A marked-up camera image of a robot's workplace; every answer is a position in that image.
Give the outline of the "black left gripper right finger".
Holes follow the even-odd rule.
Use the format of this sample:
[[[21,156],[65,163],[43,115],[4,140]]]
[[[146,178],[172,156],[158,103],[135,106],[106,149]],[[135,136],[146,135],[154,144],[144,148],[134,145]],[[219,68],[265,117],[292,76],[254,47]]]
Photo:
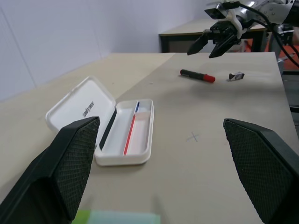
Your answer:
[[[273,130],[224,119],[238,177],[265,224],[299,222],[299,156]]]

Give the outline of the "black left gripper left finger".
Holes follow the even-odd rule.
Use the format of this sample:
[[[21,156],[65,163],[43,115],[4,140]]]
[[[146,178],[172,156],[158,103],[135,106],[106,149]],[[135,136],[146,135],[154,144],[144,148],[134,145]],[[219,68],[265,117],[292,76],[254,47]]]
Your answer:
[[[70,224],[91,170],[99,117],[63,127],[0,204],[2,224]]]

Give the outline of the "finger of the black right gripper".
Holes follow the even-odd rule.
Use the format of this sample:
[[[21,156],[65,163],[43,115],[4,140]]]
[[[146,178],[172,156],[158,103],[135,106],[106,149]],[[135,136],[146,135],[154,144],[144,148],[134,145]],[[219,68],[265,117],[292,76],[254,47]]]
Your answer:
[[[222,56],[234,45],[236,45],[236,35],[229,35],[225,37],[223,40],[221,40],[215,45],[214,49],[209,55],[209,58],[216,58]]]
[[[211,33],[203,33],[188,49],[187,55],[199,53],[207,44]]]

